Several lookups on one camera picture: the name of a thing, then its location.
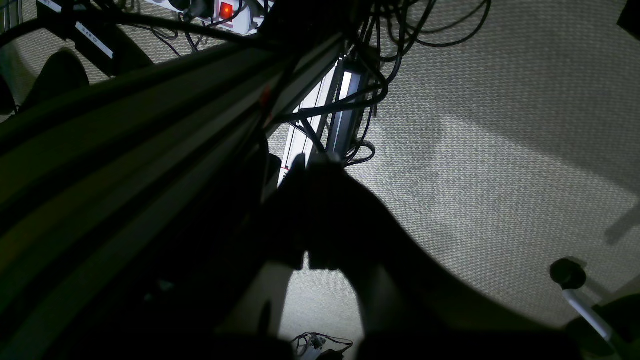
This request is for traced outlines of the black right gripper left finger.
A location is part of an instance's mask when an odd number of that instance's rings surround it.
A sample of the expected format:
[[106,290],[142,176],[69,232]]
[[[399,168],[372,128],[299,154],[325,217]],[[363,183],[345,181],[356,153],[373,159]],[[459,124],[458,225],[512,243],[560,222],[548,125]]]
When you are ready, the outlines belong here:
[[275,338],[303,251],[295,244],[292,207],[279,198],[278,157],[258,155],[254,164],[247,214],[221,252],[220,333]]

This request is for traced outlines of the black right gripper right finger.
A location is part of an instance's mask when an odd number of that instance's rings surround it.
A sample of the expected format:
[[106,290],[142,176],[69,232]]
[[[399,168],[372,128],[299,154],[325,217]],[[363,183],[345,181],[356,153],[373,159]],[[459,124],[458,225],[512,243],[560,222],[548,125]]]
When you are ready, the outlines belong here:
[[365,340],[549,346],[560,333],[503,307],[422,249],[384,203],[334,162],[306,169],[306,202],[327,255],[358,296]]

